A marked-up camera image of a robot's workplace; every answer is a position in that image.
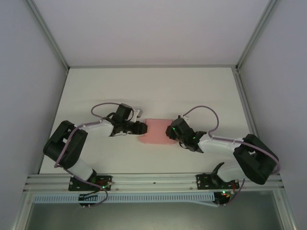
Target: robotic arm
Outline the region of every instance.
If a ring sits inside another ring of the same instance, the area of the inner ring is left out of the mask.
[[[109,114],[98,122],[75,126],[63,121],[44,146],[43,152],[59,166],[84,181],[94,182],[96,171],[89,167],[80,154],[85,140],[99,137],[115,137],[118,133],[142,135],[147,132],[145,123],[136,121],[141,110],[133,110],[126,104],[120,104],[115,113]]]
[[[257,184],[265,184],[278,162],[277,156],[255,135],[227,139],[189,127],[185,117],[174,120],[166,135],[179,141],[186,149],[200,153],[223,154],[232,160],[219,163],[211,173],[215,185],[236,179],[248,178]]]

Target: purple cable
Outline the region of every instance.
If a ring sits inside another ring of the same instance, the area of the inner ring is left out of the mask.
[[[95,114],[95,113],[93,112],[93,110],[94,110],[96,107],[101,106],[101,105],[105,105],[105,104],[115,104],[115,105],[119,105],[118,103],[113,103],[113,102],[107,102],[107,103],[101,103],[101,104],[95,105],[95,106],[91,109],[91,114],[94,115],[94,116],[96,116],[96,117],[99,117],[100,120],[99,120],[99,121],[96,121],[96,122],[84,123],[84,124],[82,124],[82,125],[77,126],[75,129],[73,129],[73,131],[72,131],[72,132],[70,133],[70,135],[68,136],[68,139],[67,139],[67,141],[66,141],[66,143],[65,143],[65,145],[64,145],[64,148],[62,149],[62,152],[61,152],[61,154],[59,155],[59,157],[58,157],[58,159],[57,159],[57,161],[56,161],[56,163],[55,163],[55,165],[54,165],[55,168],[60,167],[59,162],[60,162],[61,159],[63,158],[63,156],[64,156],[64,154],[65,154],[65,151],[66,151],[66,149],[67,149],[67,147],[68,147],[68,144],[69,144],[69,142],[71,141],[72,136],[74,135],[74,133],[75,133],[79,128],[86,127],[86,126],[98,125],[98,124],[100,124],[100,123],[103,121],[104,118],[103,118],[102,116],[100,116],[100,115]],[[64,169],[64,170],[65,170],[66,172],[68,172],[70,175],[74,176],[77,180],[79,180],[79,181],[81,181],[81,182],[83,182],[83,183],[86,183],[86,184],[95,186],[95,187],[99,188],[100,190],[103,190],[103,191],[106,193],[106,197],[105,197],[102,201],[100,201],[100,202],[98,202],[98,203],[96,203],[96,204],[93,204],[93,205],[91,205],[90,207],[97,206],[97,205],[102,204],[103,202],[106,201],[106,199],[107,199],[107,197],[108,197],[108,193],[107,193],[107,191],[106,191],[105,188],[103,188],[102,186],[99,186],[99,185],[97,185],[97,184],[94,184],[94,183],[91,183],[91,182],[82,180],[80,177],[78,177],[78,176],[72,174],[72,173],[71,173],[70,171],[68,171],[67,169]]]
[[[267,152],[266,150],[261,149],[261,148],[259,148],[259,147],[257,147],[257,146],[248,144],[248,143],[246,143],[246,142],[240,141],[240,140],[233,140],[233,139],[229,139],[229,138],[218,138],[218,137],[214,137],[211,133],[212,133],[213,131],[217,130],[217,128],[218,128],[219,125],[220,125],[220,120],[219,120],[219,117],[218,117],[217,113],[216,113],[212,108],[207,107],[207,106],[205,106],[205,105],[198,105],[198,106],[195,106],[194,108],[191,108],[191,109],[190,109],[189,111],[187,111],[183,116],[186,116],[187,114],[189,114],[190,112],[192,112],[194,109],[197,109],[197,108],[206,108],[206,109],[209,109],[209,110],[211,110],[211,111],[214,113],[214,115],[215,115],[215,117],[216,117],[216,121],[217,121],[217,122],[216,122],[216,127],[215,127],[214,129],[211,129],[211,130],[208,132],[209,137],[211,137],[212,139],[215,139],[215,140],[221,140],[221,141],[227,141],[227,142],[235,142],[235,143],[238,143],[238,144],[246,145],[246,146],[249,146],[249,147],[251,147],[251,148],[253,148],[253,149],[255,149],[255,150],[258,150],[258,151],[262,152],[263,154],[265,154],[265,155],[267,155],[268,157],[270,157],[270,158],[276,163],[276,165],[277,165],[277,169],[276,169],[275,171],[273,171],[272,174],[277,174],[277,173],[279,173],[280,168],[281,168],[281,167],[280,167],[279,161],[278,161],[272,154],[270,154],[269,152]]]
[[[103,120],[104,118],[103,118],[102,116],[100,116],[100,115],[95,114],[95,113],[93,112],[93,110],[94,110],[96,107],[101,106],[101,105],[105,105],[105,104],[115,104],[115,105],[119,105],[118,103],[114,103],[114,102],[106,102],[106,103],[97,104],[97,105],[95,105],[95,106],[91,109],[91,114],[92,114],[93,116],[99,117],[100,119]]]
[[[61,152],[61,154],[59,155],[59,157],[58,157],[58,159],[57,159],[57,161],[56,161],[54,167],[57,168],[57,167],[60,166],[60,165],[59,165],[59,162],[60,162],[61,159],[63,158],[63,156],[64,156],[64,154],[65,154],[65,151],[66,151],[66,149],[67,149],[67,147],[68,147],[68,144],[69,144],[69,142],[71,141],[71,138],[72,138],[72,136],[74,135],[74,133],[75,133],[79,128],[86,127],[86,126],[98,125],[98,124],[100,124],[101,122],[102,122],[102,120],[96,121],[96,122],[85,123],[85,124],[79,125],[79,126],[77,126],[76,128],[74,128],[73,131],[72,131],[72,132],[70,133],[70,135],[68,136],[68,139],[67,139],[67,141],[66,141],[66,143],[65,143],[65,145],[64,145],[64,148],[62,149],[62,152]]]
[[[96,116],[96,117],[99,117],[100,120],[99,120],[99,121],[96,121],[96,122],[90,122],[90,123],[85,123],[85,124],[79,125],[79,126],[77,126],[77,127],[70,133],[70,135],[69,135],[69,137],[68,137],[68,139],[67,139],[67,141],[66,141],[66,144],[65,144],[64,148],[62,149],[62,152],[61,152],[61,154],[59,155],[59,157],[58,157],[58,159],[57,159],[57,161],[56,161],[56,163],[55,163],[55,165],[54,165],[55,168],[59,167],[59,162],[61,161],[62,157],[64,156],[65,151],[66,151],[66,149],[67,149],[67,147],[68,147],[69,142],[71,141],[72,136],[74,135],[74,133],[75,133],[79,128],[86,127],[86,126],[98,125],[98,124],[100,124],[100,123],[104,120],[104,118],[103,118],[102,116],[95,114],[95,113],[93,112],[93,110],[94,110],[96,107],[101,106],[101,105],[105,105],[105,104],[115,104],[115,105],[119,105],[118,103],[113,103],[113,102],[106,102],[106,103],[101,103],[101,104],[95,105],[95,106],[91,109],[91,114],[94,115],[94,116]]]
[[[242,190],[242,188],[243,188],[244,182],[245,182],[245,179],[243,179],[242,184],[241,184],[241,187],[240,187],[239,190],[235,193],[234,197],[233,197],[230,201],[228,201],[227,205],[228,205],[229,203],[231,203],[231,202],[237,197],[237,195],[239,194],[239,192],[240,192],[240,191]]]

